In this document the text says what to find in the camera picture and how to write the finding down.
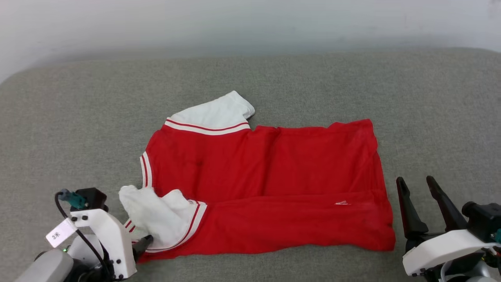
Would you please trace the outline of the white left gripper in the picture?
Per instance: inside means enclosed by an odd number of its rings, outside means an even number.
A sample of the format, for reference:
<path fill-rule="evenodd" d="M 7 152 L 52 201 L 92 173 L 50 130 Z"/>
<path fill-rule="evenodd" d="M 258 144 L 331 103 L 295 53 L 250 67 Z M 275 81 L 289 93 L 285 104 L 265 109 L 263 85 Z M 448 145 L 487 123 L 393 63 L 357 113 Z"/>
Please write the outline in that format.
<path fill-rule="evenodd" d="M 125 227 L 111 214 L 102 209 L 72 211 L 71 216 L 77 217 L 76 227 L 89 227 L 114 261 L 116 278 L 123 275 L 126 280 L 134 275 L 136 261 L 148 250 L 154 238 L 147 235 L 133 244 Z"/>

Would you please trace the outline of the white paper label tag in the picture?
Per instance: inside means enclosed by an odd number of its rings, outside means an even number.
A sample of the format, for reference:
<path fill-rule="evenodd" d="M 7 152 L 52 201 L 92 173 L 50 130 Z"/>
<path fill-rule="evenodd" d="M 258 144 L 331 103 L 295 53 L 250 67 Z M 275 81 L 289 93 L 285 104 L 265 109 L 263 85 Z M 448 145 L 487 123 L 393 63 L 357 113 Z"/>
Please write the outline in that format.
<path fill-rule="evenodd" d="M 60 244 L 66 241 L 77 231 L 77 227 L 74 225 L 70 218 L 66 218 L 61 223 L 59 223 L 55 228 L 53 228 L 45 236 L 45 239 L 50 243 L 52 248 L 57 248 Z"/>

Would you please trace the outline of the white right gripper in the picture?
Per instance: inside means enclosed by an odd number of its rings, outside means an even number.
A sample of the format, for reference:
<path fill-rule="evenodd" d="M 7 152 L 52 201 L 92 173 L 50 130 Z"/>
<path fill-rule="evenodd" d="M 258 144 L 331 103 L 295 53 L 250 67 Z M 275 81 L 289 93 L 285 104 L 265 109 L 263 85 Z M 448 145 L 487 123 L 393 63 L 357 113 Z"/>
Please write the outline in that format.
<path fill-rule="evenodd" d="M 426 182 L 433 199 L 439 205 L 446 233 L 424 241 L 403 255 L 402 263 L 408 276 L 421 273 L 423 268 L 428 269 L 470 255 L 481 248 L 501 248 L 500 243 L 483 242 L 467 230 L 467 221 L 433 176 L 428 175 Z M 408 240 L 416 240 L 427 234 L 428 226 L 419 218 L 402 177 L 396 178 L 396 187 L 404 236 Z"/>

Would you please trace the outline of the red white-trimmed garment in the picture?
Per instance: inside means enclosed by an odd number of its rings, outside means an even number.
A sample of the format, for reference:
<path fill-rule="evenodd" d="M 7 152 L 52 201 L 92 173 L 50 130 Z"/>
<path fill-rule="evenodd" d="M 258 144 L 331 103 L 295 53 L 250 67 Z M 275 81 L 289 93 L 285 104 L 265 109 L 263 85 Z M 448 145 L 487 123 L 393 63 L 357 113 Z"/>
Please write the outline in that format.
<path fill-rule="evenodd" d="M 166 118 L 123 186 L 124 227 L 145 261 L 259 254 L 301 245 L 392 251 L 396 237 L 369 119 L 254 130 L 232 91 Z"/>

